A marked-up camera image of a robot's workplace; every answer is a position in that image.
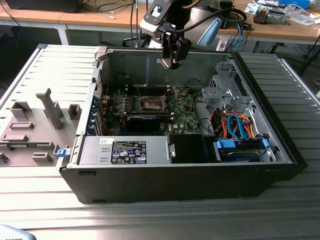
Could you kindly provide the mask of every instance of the wire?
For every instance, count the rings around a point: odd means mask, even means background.
[[[224,116],[224,115],[222,115],[221,122],[222,122],[222,127],[223,127],[223,137],[226,138],[227,135],[228,135],[228,132],[227,132],[226,119],[225,119],[225,116]]]
[[[197,83],[200,84],[202,87],[205,87],[205,86],[200,82],[199,79],[194,78],[194,77],[191,77],[191,78],[188,78],[187,80],[184,81],[184,84],[183,84],[183,87],[184,87],[184,88],[186,87],[186,83],[189,82],[190,80],[195,80],[195,81],[197,81]]]
[[[6,14],[8,14],[9,17],[24,31],[23,27],[22,27],[22,26],[14,19],[14,17],[11,16],[11,14],[5,9],[5,6],[4,6],[4,4],[2,3],[2,0],[0,0],[0,4],[1,4],[3,10],[6,12]],[[36,40],[35,40],[29,33],[27,33],[26,31],[24,31],[24,33],[25,33],[26,35],[28,35],[28,37],[31,38],[32,41],[33,41],[35,44],[37,43]]]
[[[299,47],[304,53],[309,54],[308,51],[306,51],[306,50],[304,50],[304,49],[302,48],[302,47],[304,47],[303,45],[298,44],[298,47]]]
[[[131,47],[134,47],[133,33],[132,33],[132,18],[134,15],[134,3],[131,4],[131,14],[130,14],[130,33],[131,33]]]
[[[108,10],[103,10],[103,11],[100,11],[100,10],[92,11],[92,10],[90,10],[90,9],[86,8],[85,3],[83,3],[83,4],[82,4],[82,7],[83,7],[85,10],[87,10],[87,11],[89,11],[89,12],[91,12],[91,13],[105,13],[105,12],[110,12],[110,11],[112,11],[112,10],[116,10],[116,9],[124,8],[124,7],[127,7],[127,6],[130,6],[130,5],[131,5],[131,3],[129,3],[129,4],[125,4],[125,5],[118,6],[118,7],[112,8],[112,9],[108,9]]]
[[[100,15],[102,15],[102,16],[105,16],[105,17],[108,17],[108,18],[110,18],[110,19],[116,19],[114,16],[105,15],[105,14],[103,14],[103,13],[101,13],[101,12],[98,12],[98,14],[100,14]]]
[[[235,49],[233,50],[234,52],[237,51],[238,47],[239,47],[239,44],[241,42],[241,36],[242,36],[242,31],[241,31],[241,27],[240,27],[240,24],[237,23],[237,26],[238,26],[238,29],[239,29],[239,39],[238,39],[238,44],[236,45]]]
[[[135,39],[135,47],[138,48],[138,0],[135,0],[135,8],[136,8],[136,19],[135,19],[135,31],[136,31],[136,39]]]
[[[246,133],[248,134],[249,139],[251,139],[251,135],[250,135],[248,127],[244,126],[244,129],[246,130]]]
[[[3,87],[1,84],[0,84],[0,88],[4,89],[4,90],[8,90],[7,88]]]
[[[306,58],[305,58],[305,60],[304,60],[304,61],[306,61],[306,60],[308,59],[308,57],[309,57],[310,53],[314,50],[314,48],[315,48],[315,46],[317,45],[317,42],[319,41],[319,39],[320,39],[320,34],[319,34],[318,38],[316,39],[315,43],[313,44],[313,46],[312,46],[312,48],[311,48],[310,52],[308,53],[308,55],[306,56]]]
[[[313,84],[317,87],[320,87],[320,78],[316,78],[315,80],[313,80]]]
[[[177,100],[178,98],[176,97],[175,99],[173,99],[171,102],[169,102],[164,108],[166,109],[168,106],[170,106],[175,100]]]
[[[141,100],[141,96],[140,96],[140,92],[139,92],[139,88],[138,88],[138,84],[136,83],[136,80],[133,78],[134,84],[136,86],[136,90],[138,91],[139,94],[139,99]]]
[[[109,83],[106,84],[106,93],[104,96],[107,96],[108,95],[108,92],[109,92]]]
[[[186,5],[186,6],[182,6],[182,8],[184,10],[189,10],[192,9],[193,7],[197,6],[202,0],[195,0],[193,3]]]
[[[241,137],[245,140],[249,140],[248,137],[246,136],[246,133],[244,132],[244,129],[243,129],[243,125],[242,125],[242,121],[240,119],[240,117],[236,114],[231,114],[229,117],[228,117],[228,120],[227,120],[227,128],[228,128],[228,132],[233,136],[235,137],[236,140],[239,140],[239,138],[237,137],[237,135],[235,135],[232,130],[231,130],[231,120],[232,118],[235,117],[237,120],[238,120],[238,124],[239,124],[239,130],[240,130],[240,134],[241,134]]]
[[[104,4],[101,4],[101,5],[97,6],[97,0],[94,0],[97,11],[98,11],[101,7],[104,7],[104,6],[107,6],[107,5],[116,4],[116,3],[119,2],[119,1],[120,1],[120,0],[116,0],[115,2],[112,2],[112,3],[104,3]]]
[[[208,117],[203,117],[203,118],[197,120],[197,121],[194,123],[194,126],[196,125],[196,123],[198,123],[201,127],[203,127],[204,129],[206,129],[206,130],[208,131],[208,134],[209,134],[209,135],[212,135],[213,132],[210,130],[210,126],[211,126],[211,125],[209,125],[208,127],[205,127],[204,125],[201,124],[201,121],[202,121],[202,120],[208,120],[208,119],[209,119]]]
[[[197,107],[197,103],[198,103],[198,100],[199,100],[199,97],[201,94],[202,94],[202,92],[199,92],[198,96],[196,97],[194,109],[193,109],[194,117],[197,121],[198,121],[198,118],[197,118],[197,113],[196,113],[196,107]]]
[[[220,14],[224,14],[224,13],[237,13],[237,14],[240,14],[243,18],[242,19],[231,19],[231,18],[225,18],[223,16],[221,16]],[[185,33],[191,29],[194,29],[196,28],[197,26],[199,26],[200,24],[204,23],[205,21],[207,21],[208,19],[212,18],[212,17],[215,17],[217,16],[218,18],[226,21],[226,22],[230,22],[230,23],[235,23],[235,24],[238,24],[238,23],[243,23],[247,20],[247,15],[239,10],[239,9],[235,9],[235,8],[224,8],[224,9],[220,9],[218,11],[215,11],[213,12],[212,14],[210,14],[209,16],[203,18],[202,20],[198,21],[197,23],[187,27],[187,28],[184,28],[184,29],[179,29],[179,30],[175,30],[176,33]]]
[[[250,33],[251,33],[251,29],[249,30],[249,32],[248,32],[247,29],[244,29],[244,30],[245,30],[245,32],[246,32],[246,36],[245,36],[244,39],[241,40],[240,44],[241,44],[243,41],[244,41],[244,43],[242,43],[242,44],[239,46],[239,48],[241,48],[242,46],[244,46],[244,45],[247,44],[247,42],[248,42],[248,36],[249,36]],[[237,34],[234,35],[234,38],[233,38],[232,42],[231,42],[231,43],[228,43],[228,47],[224,50],[225,52],[229,49],[229,47],[231,47],[230,52],[232,52],[232,48],[235,48],[235,47],[236,47],[235,45],[233,45],[233,42],[235,41],[236,36],[237,36],[238,34],[239,34],[239,30],[238,30]]]
[[[252,124],[250,124],[250,129],[251,129],[252,137],[255,139],[256,137],[255,137],[255,135],[254,135],[254,131],[253,131],[253,129],[252,129]]]
[[[168,92],[170,92],[172,89],[174,89],[175,86],[172,86],[168,89],[168,91],[166,91],[162,96],[164,97],[165,95],[167,95]]]

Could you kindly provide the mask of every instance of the warning label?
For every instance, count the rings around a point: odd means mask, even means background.
[[[147,147],[145,141],[114,141],[112,144],[112,164],[146,164]]]

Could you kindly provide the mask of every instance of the power cable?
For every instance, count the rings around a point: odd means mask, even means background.
[[[90,1],[90,0],[85,1],[85,2],[82,4],[82,7],[83,7],[85,10],[87,10],[87,11],[89,11],[89,12],[91,12],[91,13],[105,13],[105,12],[110,12],[110,11],[113,11],[113,10],[116,10],[116,9],[120,9],[120,8],[124,8],[124,7],[127,7],[127,6],[130,6],[130,5],[131,5],[131,3],[129,3],[129,4],[121,5],[121,6],[112,8],[112,9],[101,10],[101,11],[99,10],[99,8],[101,7],[101,5],[99,5],[99,6],[97,6],[97,8],[98,8],[97,11],[92,11],[92,10],[90,10],[89,8],[86,7],[86,3],[88,3],[89,1]]]
[[[189,10],[192,9],[193,7],[197,6],[202,0],[195,0],[193,3],[186,5],[186,6],[182,6],[182,8],[184,10]]]
[[[22,27],[22,26],[14,19],[14,17],[11,16],[11,14],[5,9],[5,6],[4,6],[4,4],[2,3],[2,0],[0,0],[0,4],[1,4],[3,10],[6,12],[6,14],[8,14],[8,15],[10,16],[10,18],[22,29],[22,31],[23,31],[26,35],[28,35],[28,37],[29,37],[30,39],[32,39],[32,41],[33,41],[35,44],[37,44],[36,40],[35,40],[29,33],[27,33],[26,31],[24,31],[23,27]]]
[[[198,84],[200,84],[203,88],[205,87],[200,81],[199,79],[197,78],[194,78],[194,77],[191,77],[191,78],[188,78],[184,81],[184,84],[183,84],[183,87],[185,88],[186,87],[186,83],[189,82],[190,80],[194,80],[196,81]]]
[[[237,14],[240,14],[243,18],[242,19],[226,18],[224,16],[221,16],[221,14],[224,14],[224,13],[237,13]],[[243,11],[241,11],[239,9],[235,9],[235,8],[224,8],[224,9],[220,9],[218,11],[213,12],[209,16],[203,18],[202,20],[198,21],[197,23],[195,23],[189,27],[186,27],[184,29],[175,30],[175,33],[178,34],[178,33],[185,33],[187,31],[190,31],[190,30],[196,28],[197,26],[199,26],[200,24],[204,23],[208,19],[216,17],[216,16],[226,22],[235,23],[235,24],[243,23],[247,20],[247,15]]]
[[[4,90],[6,90],[6,91],[8,90],[7,88],[1,86],[1,84],[0,84],[0,88],[4,89]]]
[[[238,49],[238,47],[239,47],[239,44],[240,44],[240,42],[241,42],[241,36],[242,36],[242,31],[241,31],[240,24],[237,23],[237,26],[238,26],[238,29],[239,29],[239,39],[238,39],[238,43],[237,43],[235,49],[233,50],[234,52],[237,51],[237,49]]]
[[[134,15],[134,3],[131,3],[131,13],[130,13],[130,33],[131,33],[131,47],[134,46],[134,41],[133,41],[133,33],[132,33],[132,18]]]
[[[138,0],[135,0],[135,8],[136,8],[136,19],[135,19],[135,33],[136,33],[136,39],[135,39],[135,47],[138,48]]]

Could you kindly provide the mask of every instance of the electronic device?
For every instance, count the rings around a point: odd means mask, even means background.
[[[40,45],[0,101],[1,167],[55,166],[85,204],[256,197],[307,167],[320,103],[283,59],[162,56]]]
[[[76,140],[57,164],[80,202],[255,197],[307,166],[238,53],[190,52],[175,71],[161,56],[99,57]]]
[[[50,10],[77,13],[84,0],[5,0],[11,9]]]
[[[256,24],[284,24],[286,15],[278,9],[268,9],[264,6],[258,6],[257,11],[253,16],[253,21]]]

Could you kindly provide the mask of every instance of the floor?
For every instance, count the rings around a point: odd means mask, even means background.
[[[3,88],[8,88],[23,67],[29,56],[34,51],[38,43],[60,44],[58,32],[54,29],[13,27],[14,37],[9,38],[6,35],[0,39],[0,97],[4,94]],[[73,45],[102,45],[104,41],[109,46],[121,46],[122,39],[125,39],[129,33],[112,33],[112,32],[92,32],[92,31],[70,31],[70,38]],[[259,42],[256,45],[255,52],[268,52],[270,43]],[[299,70],[304,62],[303,52],[297,44],[284,44],[279,46],[275,53],[278,57],[285,58],[292,68]],[[314,79],[320,78],[320,59],[315,60],[305,71],[302,79],[308,84],[313,92],[317,93],[318,89],[314,85]]]

